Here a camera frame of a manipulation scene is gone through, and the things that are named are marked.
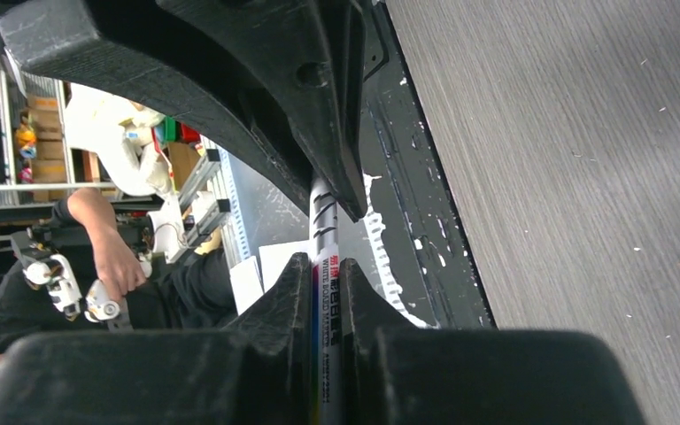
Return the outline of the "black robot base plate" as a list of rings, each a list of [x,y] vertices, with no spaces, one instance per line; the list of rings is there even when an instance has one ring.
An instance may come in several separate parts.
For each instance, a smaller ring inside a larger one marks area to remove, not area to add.
[[[373,1],[364,15],[359,149],[378,290],[419,327],[494,328],[387,5]]]

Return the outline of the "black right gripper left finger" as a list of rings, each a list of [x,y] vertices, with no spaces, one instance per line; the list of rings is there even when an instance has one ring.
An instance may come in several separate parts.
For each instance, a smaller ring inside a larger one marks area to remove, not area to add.
[[[222,329],[29,336],[0,361],[0,424],[307,424],[309,258]]]

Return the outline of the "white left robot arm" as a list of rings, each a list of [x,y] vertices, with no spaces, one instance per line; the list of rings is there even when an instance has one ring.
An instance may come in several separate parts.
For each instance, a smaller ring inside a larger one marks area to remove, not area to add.
[[[115,182],[135,148],[124,100],[216,142],[307,212],[314,178],[352,220],[367,1],[0,1],[0,54],[73,84],[67,139]]]

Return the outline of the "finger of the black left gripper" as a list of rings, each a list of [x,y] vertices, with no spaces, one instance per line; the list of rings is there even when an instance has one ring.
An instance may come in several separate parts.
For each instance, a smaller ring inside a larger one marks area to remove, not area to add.
[[[358,143],[366,1],[0,1],[19,70],[162,112],[303,211],[322,178],[367,211]]]

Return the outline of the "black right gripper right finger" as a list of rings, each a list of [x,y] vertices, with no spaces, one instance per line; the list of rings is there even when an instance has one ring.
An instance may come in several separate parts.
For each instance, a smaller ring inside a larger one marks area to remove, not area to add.
[[[619,362],[574,331],[418,328],[345,259],[350,424],[642,424]]]

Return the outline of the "person in black shirt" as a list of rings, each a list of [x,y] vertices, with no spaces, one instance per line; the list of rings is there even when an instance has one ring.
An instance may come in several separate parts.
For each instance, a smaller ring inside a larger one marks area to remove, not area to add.
[[[80,225],[89,244],[63,250],[79,284],[100,281],[116,302],[125,301],[135,329],[219,328],[236,317],[236,302],[220,234],[159,278],[146,277],[122,239],[112,204],[95,188],[76,190],[53,206],[51,221]],[[20,263],[0,283],[0,359],[15,341],[40,332],[104,330],[101,323],[69,321],[49,297],[28,286]]]

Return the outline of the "pink whiteboard marker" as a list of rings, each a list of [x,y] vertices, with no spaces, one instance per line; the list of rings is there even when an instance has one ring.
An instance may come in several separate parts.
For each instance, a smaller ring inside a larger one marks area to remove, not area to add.
[[[314,176],[310,206],[312,424],[344,422],[342,319],[339,292],[337,204],[328,184]]]

